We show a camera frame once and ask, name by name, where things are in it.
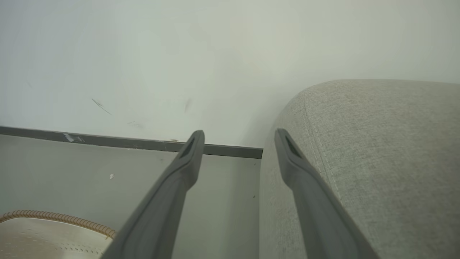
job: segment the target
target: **gray trim strip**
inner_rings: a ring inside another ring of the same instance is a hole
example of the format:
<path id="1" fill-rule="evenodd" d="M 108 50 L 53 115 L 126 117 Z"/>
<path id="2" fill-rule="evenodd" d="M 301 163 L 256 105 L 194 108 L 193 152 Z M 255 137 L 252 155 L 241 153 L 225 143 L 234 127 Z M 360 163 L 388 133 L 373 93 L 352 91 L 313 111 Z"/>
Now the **gray trim strip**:
<path id="1" fill-rule="evenodd" d="M 59 142 L 87 144 L 104 147 L 122 147 L 122 148 L 136 148 L 147 150 L 160 150 L 179 152 L 184 142 L 170 142 L 158 140 L 143 140 L 131 138 L 115 138 L 94 135 L 84 135 L 75 133 L 55 132 L 38 129 L 20 129 L 1 127 L 0 134 L 11 135 Z M 255 147 L 236 147 L 224 145 L 211 145 L 205 144 L 203 154 L 228 156 L 228 157 L 242 157 L 242 158 L 262 158 L 261 148 Z"/>

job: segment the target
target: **floor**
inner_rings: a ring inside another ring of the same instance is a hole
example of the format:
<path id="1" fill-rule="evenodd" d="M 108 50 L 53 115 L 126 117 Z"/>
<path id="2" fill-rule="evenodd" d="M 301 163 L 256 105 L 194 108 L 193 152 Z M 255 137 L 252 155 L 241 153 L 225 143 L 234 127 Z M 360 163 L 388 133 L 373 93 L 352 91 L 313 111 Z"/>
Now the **floor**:
<path id="1" fill-rule="evenodd" d="M 176 154 L 0 135 L 0 214 L 58 212 L 119 230 Z M 259 170 L 259 159 L 203 156 L 173 259 L 259 257 Z"/>

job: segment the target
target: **braided rope trim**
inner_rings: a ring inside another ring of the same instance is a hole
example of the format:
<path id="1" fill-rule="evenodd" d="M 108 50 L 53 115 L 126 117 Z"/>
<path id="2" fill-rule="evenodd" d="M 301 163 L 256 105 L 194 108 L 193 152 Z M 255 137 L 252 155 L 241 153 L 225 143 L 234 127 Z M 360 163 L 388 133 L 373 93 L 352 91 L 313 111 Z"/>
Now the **braided rope trim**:
<path id="1" fill-rule="evenodd" d="M 79 227 L 83 227 L 89 230 L 96 231 L 112 239 L 115 238 L 115 233 L 116 233 L 115 230 L 109 227 L 106 227 L 104 225 L 98 224 L 96 222 L 69 216 L 69 215 L 53 213 L 53 212 L 40 212 L 40 211 L 27 211 L 27 210 L 8 212 L 8 213 L 3 214 L 3 216 L 0 216 L 0 223 L 8 219 L 12 219 L 12 218 L 39 218 L 39 219 L 48 219 L 48 220 L 64 222 L 64 223 L 68 223 L 68 224 L 72 224 L 75 226 L 79 226 Z"/>

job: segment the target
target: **wall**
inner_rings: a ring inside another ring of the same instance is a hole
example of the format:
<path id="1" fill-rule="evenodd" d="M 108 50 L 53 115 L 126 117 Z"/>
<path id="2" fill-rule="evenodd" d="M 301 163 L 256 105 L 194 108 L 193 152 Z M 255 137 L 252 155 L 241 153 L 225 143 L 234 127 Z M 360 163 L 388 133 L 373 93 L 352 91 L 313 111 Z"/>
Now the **wall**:
<path id="1" fill-rule="evenodd" d="M 458 0 L 0 4 L 0 125 L 262 147 L 333 79 L 460 83 Z"/>

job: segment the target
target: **white speck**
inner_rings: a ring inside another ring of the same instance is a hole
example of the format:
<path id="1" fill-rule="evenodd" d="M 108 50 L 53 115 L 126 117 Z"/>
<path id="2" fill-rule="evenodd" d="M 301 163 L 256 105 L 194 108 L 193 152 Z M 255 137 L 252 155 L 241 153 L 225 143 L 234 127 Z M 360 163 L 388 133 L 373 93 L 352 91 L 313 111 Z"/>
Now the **white speck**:
<path id="1" fill-rule="evenodd" d="M 75 141 L 75 139 L 73 137 L 71 137 L 69 134 L 67 133 L 64 133 L 64 136 L 65 138 L 68 140 L 68 141 Z"/>

